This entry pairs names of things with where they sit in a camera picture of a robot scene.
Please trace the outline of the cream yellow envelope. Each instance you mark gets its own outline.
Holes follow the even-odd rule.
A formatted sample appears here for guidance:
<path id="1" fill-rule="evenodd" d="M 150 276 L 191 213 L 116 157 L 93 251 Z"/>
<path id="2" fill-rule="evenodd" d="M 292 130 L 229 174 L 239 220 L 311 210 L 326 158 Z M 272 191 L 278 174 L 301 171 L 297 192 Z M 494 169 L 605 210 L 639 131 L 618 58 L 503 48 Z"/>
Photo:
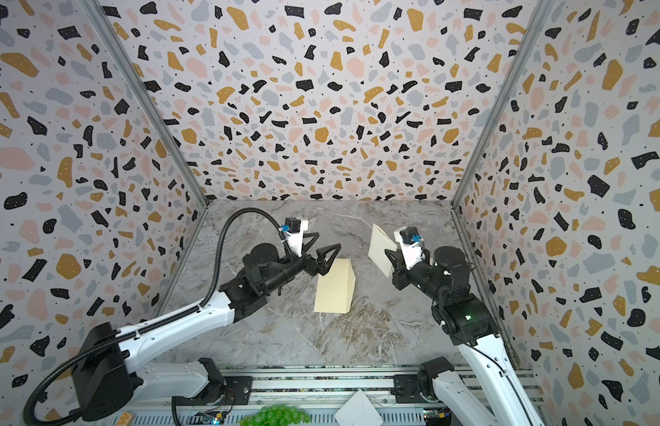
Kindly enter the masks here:
<path id="1" fill-rule="evenodd" d="M 314 311 L 344 314 L 350 310 L 356 275 L 349 258 L 335 259 L 326 275 L 319 275 Z"/>

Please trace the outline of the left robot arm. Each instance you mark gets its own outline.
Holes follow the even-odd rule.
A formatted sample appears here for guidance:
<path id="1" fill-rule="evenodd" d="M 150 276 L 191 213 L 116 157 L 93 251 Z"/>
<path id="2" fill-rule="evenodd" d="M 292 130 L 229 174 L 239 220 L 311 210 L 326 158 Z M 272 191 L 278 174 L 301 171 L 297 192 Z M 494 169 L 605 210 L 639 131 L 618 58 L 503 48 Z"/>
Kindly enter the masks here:
<path id="1" fill-rule="evenodd" d="M 93 328 L 81 350 L 83 359 L 72 367 L 79 419 L 101 420 L 131 402 L 147 399 L 170 398 L 179 406 L 241 401 L 209 358 L 188 364 L 157 364 L 154 360 L 210 330 L 246 319 L 300 273 L 326 275 L 342 247 L 334 244 L 311 255 L 309 250 L 318 238 L 317 233 L 311 234 L 300 252 L 285 256 L 270 243 L 255 246 L 243 257 L 238 274 L 221 285 L 205 305 L 193 303 L 121 329 L 108 323 Z"/>

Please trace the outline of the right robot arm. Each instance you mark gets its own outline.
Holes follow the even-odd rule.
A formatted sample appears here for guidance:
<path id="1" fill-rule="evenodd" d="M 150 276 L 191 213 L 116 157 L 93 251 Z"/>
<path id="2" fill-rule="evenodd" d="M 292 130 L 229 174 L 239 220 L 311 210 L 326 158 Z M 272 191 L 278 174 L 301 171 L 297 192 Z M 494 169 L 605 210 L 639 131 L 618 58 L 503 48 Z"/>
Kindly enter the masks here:
<path id="1" fill-rule="evenodd" d="M 539 415 L 512 366 L 500 329 L 487 306 L 471 291 L 472 266 L 463 251 L 434 252 L 418 243 L 386 250 L 397 289 L 413 286 L 427 296 L 439 328 L 450 337 L 484 391 L 480 400 L 444 357 L 420 366 L 418 387 L 437 399 L 463 425 L 541 425 Z"/>

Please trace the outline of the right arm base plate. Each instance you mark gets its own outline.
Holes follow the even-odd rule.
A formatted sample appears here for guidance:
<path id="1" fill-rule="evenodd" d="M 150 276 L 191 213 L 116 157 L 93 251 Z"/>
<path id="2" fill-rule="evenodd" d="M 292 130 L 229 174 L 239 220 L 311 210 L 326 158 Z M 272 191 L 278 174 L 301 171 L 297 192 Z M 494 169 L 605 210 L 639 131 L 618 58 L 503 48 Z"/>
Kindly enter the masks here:
<path id="1" fill-rule="evenodd" d="M 417 375 L 395 375 L 393 376 L 394 387 L 391 394 L 398 404 L 424 404 L 436 403 L 436 397 L 432 382 L 427 376 Z"/>

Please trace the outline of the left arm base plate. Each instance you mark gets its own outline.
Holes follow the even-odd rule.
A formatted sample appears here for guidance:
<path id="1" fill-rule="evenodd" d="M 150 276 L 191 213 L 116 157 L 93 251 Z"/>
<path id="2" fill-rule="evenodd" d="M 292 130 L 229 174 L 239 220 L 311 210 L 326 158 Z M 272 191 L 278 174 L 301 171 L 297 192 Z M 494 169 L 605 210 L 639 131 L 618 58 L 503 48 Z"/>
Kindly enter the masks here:
<path id="1" fill-rule="evenodd" d="M 177 406 L 246 406 L 252 388 L 252 376 L 226 376 L 221 382 L 210 382 L 195 397 L 173 397 L 173 402 Z"/>

